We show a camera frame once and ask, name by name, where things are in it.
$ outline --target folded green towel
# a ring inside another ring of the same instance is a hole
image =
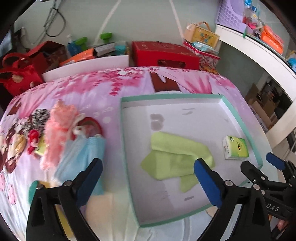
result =
[[[176,135],[153,133],[151,148],[152,151],[141,162],[142,169],[157,180],[180,177],[182,192],[187,192],[198,184],[193,170],[196,159],[204,159],[210,168],[215,165],[207,146]]]

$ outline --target purple basket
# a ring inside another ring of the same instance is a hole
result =
[[[220,0],[215,23],[244,33],[247,25],[242,22],[243,17],[243,0]]]

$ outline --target metal bolt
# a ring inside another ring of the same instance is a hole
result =
[[[43,188],[43,187],[44,187],[44,185],[41,184],[41,183],[39,183],[39,184],[36,186],[36,189],[39,190],[39,189],[41,189],[41,188]]]
[[[230,181],[230,180],[226,180],[226,181],[225,181],[225,184],[226,184],[227,186],[229,186],[229,187],[233,186],[233,182]]]
[[[65,187],[71,186],[71,184],[72,184],[72,181],[71,180],[68,180],[68,181],[65,181],[64,182],[64,186]]]
[[[254,185],[253,185],[253,188],[254,188],[255,190],[259,190],[259,189],[260,189],[259,185],[257,185],[257,184],[254,184]]]

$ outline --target blue face mask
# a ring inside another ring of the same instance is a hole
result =
[[[105,138],[101,136],[86,138],[84,135],[76,136],[74,141],[67,141],[61,161],[54,173],[56,181],[62,184],[67,180],[74,180],[78,173],[84,171],[94,158],[103,160],[105,143]],[[103,193],[102,177],[100,177],[92,195]]]

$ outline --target bed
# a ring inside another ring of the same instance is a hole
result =
[[[238,111],[259,148],[262,171],[277,181],[275,168],[265,155],[271,151],[266,136],[239,90],[225,77],[208,72],[168,67],[130,67],[76,74],[36,86],[10,102],[0,122],[0,213],[19,240],[25,241],[28,189],[35,180],[49,181],[52,170],[40,169],[39,160],[24,150],[13,155],[11,138],[37,108],[51,109],[58,100],[73,104],[80,113],[97,120],[107,139],[104,156],[105,193],[91,196],[85,217],[100,240],[196,240],[210,222],[201,212],[183,220],[139,229],[132,212],[122,162],[120,98],[160,93],[224,95]]]

